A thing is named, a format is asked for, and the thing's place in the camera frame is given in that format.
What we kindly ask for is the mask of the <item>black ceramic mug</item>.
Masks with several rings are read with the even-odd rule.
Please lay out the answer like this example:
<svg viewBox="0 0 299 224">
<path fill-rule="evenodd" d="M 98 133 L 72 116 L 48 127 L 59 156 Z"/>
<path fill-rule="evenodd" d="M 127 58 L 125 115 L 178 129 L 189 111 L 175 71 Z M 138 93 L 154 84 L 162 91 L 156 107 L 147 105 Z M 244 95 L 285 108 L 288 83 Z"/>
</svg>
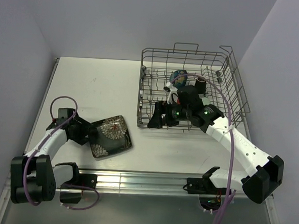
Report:
<svg viewBox="0 0 299 224">
<path fill-rule="evenodd" d="M 195 88 L 198 94 L 205 94 L 206 92 L 206 80 L 203 77 L 198 77 L 195 81 Z"/>
</svg>

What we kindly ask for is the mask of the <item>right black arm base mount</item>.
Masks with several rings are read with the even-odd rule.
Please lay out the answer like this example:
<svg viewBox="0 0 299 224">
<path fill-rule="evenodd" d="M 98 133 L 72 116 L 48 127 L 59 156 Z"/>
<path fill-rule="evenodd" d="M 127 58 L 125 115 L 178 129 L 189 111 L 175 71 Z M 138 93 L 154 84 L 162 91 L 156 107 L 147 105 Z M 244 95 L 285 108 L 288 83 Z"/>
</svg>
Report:
<svg viewBox="0 0 299 224">
<path fill-rule="evenodd" d="M 195 178 L 190 177 L 186 179 L 187 183 L 182 187 L 187 194 L 194 195 L 212 195 L 212 197 L 200 197 L 199 203 L 202 209 L 208 211 L 218 210 L 222 205 L 222 195 L 227 192 L 226 188 L 217 188 L 209 179 L 209 174 L 203 177 Z"/>
</svg>

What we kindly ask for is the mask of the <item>blue patterned bowl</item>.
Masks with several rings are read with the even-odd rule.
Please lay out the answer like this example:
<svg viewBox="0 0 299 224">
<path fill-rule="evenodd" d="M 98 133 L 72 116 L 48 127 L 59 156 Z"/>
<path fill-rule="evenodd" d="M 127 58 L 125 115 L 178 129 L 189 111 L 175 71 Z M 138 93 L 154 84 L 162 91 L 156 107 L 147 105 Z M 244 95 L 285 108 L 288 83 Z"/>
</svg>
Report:
<svg viewBox="0 0 299 224">
<path fill-rule="evenodd" d="M 171 73 L 169 81 L 177 89 L 182 88 L 182 87 L 186 86 L 187 73 L 188 72 L 186 70 L 184 70 L 184 69 L 182 69 L 182 70 L 175 70 L 173 73 Z"/>
</svg>

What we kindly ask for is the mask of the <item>black floral square plate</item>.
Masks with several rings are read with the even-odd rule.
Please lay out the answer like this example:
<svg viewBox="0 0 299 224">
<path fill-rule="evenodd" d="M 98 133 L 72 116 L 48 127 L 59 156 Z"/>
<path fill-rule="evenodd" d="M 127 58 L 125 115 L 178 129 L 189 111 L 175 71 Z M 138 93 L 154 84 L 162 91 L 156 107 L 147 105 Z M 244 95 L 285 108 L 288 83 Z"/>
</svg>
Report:
<svg viewBox="0 0 299 224">
<path fill-rule="evenodd" d="M 129 128 L 122 115 L 99 120 L 92 124 L 99 131 L 97 141 L 95 143 L 89 142 L 94 158 L 109 158 L 132 148 L 133 143 Z"/>
</svg>

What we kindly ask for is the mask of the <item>mint green cup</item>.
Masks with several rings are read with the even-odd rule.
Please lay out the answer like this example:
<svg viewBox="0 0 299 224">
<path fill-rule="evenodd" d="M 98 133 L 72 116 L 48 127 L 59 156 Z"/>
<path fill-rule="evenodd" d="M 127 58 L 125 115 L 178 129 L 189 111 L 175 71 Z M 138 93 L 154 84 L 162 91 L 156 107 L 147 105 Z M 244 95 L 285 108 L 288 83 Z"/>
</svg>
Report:
<svg viewBox="0 0 299 224">
<path fill-rule="evenodd" d="M 209 105 L 211 104 L 210 100 L 206 97 L 202 97 L 201 98 L 202 102 L 203 102 L 203 105 Z"/>
</svg>

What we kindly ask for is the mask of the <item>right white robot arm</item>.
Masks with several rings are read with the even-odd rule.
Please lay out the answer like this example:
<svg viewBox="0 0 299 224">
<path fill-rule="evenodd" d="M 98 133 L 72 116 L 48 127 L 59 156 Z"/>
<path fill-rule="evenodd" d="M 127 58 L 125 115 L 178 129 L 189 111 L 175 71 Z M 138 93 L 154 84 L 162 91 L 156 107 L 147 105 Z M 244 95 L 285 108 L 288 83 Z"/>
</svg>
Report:
<svg viewBox="0 0 299 224">
<path fill-rule="evenodd" d="M 177 89 L 168 82 L 164 90 L 167 100 L 155 103 L 148 128 L 162 129 L 188 121 L 230 152 L 228 171 L 215 167 L 207 172 L 202 181 L 206 192 L 219 188 L 243 190 L 251 201 L 261 204 L 281 185 L 283 159 L 270 156 L 251 143 L 216 106 L 205 104 L 193 85 Z"/>
</svg>

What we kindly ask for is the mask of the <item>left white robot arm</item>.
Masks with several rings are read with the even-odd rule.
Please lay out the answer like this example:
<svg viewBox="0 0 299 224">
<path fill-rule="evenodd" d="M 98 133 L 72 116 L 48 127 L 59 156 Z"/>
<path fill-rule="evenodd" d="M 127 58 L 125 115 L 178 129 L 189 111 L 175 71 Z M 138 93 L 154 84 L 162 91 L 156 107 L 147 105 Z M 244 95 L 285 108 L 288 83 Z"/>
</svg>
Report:
<svg viewBox="0 0 299 224">
<path fill-rule="evenodd" d="M 69 140 L 85 145 L 98 134 L 97 128 L 73 108 L 60 108 L 41 141 L 29 152 L 11 161 L 10 196 L 14 204 L 34 206 L 51 201 L 56 188 L 83 186 L 76 162 L 52 165 L 59 149 Z"/>
</svg>

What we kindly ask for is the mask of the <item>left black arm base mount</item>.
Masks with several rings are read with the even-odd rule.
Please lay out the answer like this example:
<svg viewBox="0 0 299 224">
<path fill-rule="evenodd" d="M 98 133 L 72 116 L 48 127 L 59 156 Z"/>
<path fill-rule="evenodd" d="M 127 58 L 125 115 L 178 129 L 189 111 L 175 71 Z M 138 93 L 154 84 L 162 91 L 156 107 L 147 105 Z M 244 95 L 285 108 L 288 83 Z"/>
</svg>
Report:
<svg viewBox="0 0 299 224">
<path fill-rule="evenodd" d="M 90 187 L 95 189 L 98 176 L 95 174 L 79 174 L 78 180 L 75 182 L 65 182 L 60 186 L 61 189 L 76 189 L 75 186 Z M 83 192 L 60 192 L 60 201 L 64 204 L 77 204 L 81 201 Z"/>
</svg>

